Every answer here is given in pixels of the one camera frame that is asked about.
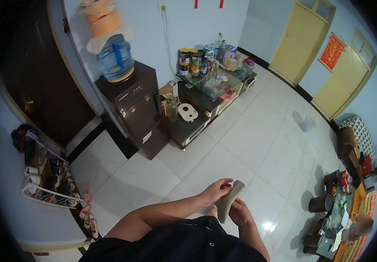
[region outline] door frame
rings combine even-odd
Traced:
[[[352,44],[352,39],[355,35],[359,35],[364,41],[362,49],[359,51],[357,48]],[[359,83],[359,85],[356,87],[356,89],[351,93],[351,95],[348,97],[348,99],[343,103],[343,105],[337,109],[337,111],[330,117],[330,120],[334,119],[336,116],[338,116],[339,113],[341,113],[348,105],[355,99],[355,97],[359,94],[359,92],[363,89],[364,85],[367,83],[369,80],[370,76],[372,75],[374,68],[376,67],[377,64],[377,54],[374,51],[373,47],[370,45],[369,41],[364,37],[364,35],[360,32],[360,30],[356,27],[354,29],[354,33],[351,36],[349,46],[359,55],[360,59],[363,61],[364,65],[367,67],[368,71],[364,75],[362,81]],[[365,48],[369,48],[372,54],[374,55],[372,62],[370,65],[367,64],[366,60],[363,58],[362,51]]]
[[[320,1],[323,2],[323,3],[325,3],[326,5],[328,5],[328,6],[330,6],[332,8],[332,11],[331,11],[331,14],[330,14],[330,17],[328,18],[328,20],[326,20],[321,15],[319,15],[318,13],[316,13],[316,9],[317,9],[318,4],[319,4]],[[305,6],[304,4],[302,4],[300,2],[300,0],[296,0],[295,1],[295,6],[292,8],[292,11],[290,13],[289,21],[287,22],[286,27],[284,29],[283,36],[280,39],[280,42],[279,42],[279,44],[278,44],[278,46],[277,46],[277,48],[275,50],[275,53],[274,53],[273,57],[275,57],[276,54],[277,54],[277,52],[280,51],[280,43],[286,38],[287,29],[289,28],[289,25],[292,23],[292,16],[293,16],[294,8],[296,7],[296,5],[298,5],[298,6],[302,7],[302,8],[304,8],[304,9],[308,10],[313,15],[317,16],[318,18],[320,18],[325,23],[325,25],[324,25],[324,28],[321,31],[320,37],[317,40],[317,44],[314,46],[314,49],[311,52],[311,55],[306,60],[306,63],[302,67],[302,69],[299,72],[299,74],[296,76],[296,79],[293,80],[293,81],[291,81],[293,83],[293,86],[297,86],[299,84],[299,82],[302,80],[302,78],[305,76],[306,72],[308,71],[309,67],[311,66],[312,62],[315,60],[315,58],[316,58],[316,56],[318,54],[318,51],[321,49],[322,43],[324,42],[324,39],[325,39],[325,37],[328,34],[328,31],[329,31],[330,26],[331,26],[332,19],[334,17],[335,12],[336,12],[336,7],[333,4],[331,4],[330,2],[328,2],[327,0],[315,0],[312,9],[309,8],[309,7],[307,7],[307,6]],[[271,61],[270,61],[270,64],[269,64],[269,69],[273,69],[272,66],[271,66]]]

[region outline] hand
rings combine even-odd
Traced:
[[[202,201],[204,203],[204,207],[208,207],[222,196],[225,196],[232,190],[231,184],[229,182],[232,182],[232,178],[222,178],[210,186],[208,186],[203,192],[198,194],[199,197],[202,198]]]
[[[231,217],[232,221],[238,227],[251,226],[255,224],[253,215],[251,215],[247,204],[240,200],[240,198],[235,199],[235,201],[232,203],[231,209],[229,210],[229,217]]]

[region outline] yellow door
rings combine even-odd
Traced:
[[[298,84],[322,45],[334,11],[324,0],[298,1],[269,68]]]
[[[331,76],[312,101],[333,119],[363,87],[376,61],[372,47],[356,29]]]

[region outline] pink sandal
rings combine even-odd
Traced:
[[[92,212],[92,207],[90,205],[86,206],[85,208],[83,208],[81,210],[81,212],[79,213],[79,217],[81,219],[85,219],[85,215],[89,214]]]
[[[85,200],[85,203],[87,203],[88,205],[90,205],[92,202],[90,186],[88,184],[84,184],[84,200]]]

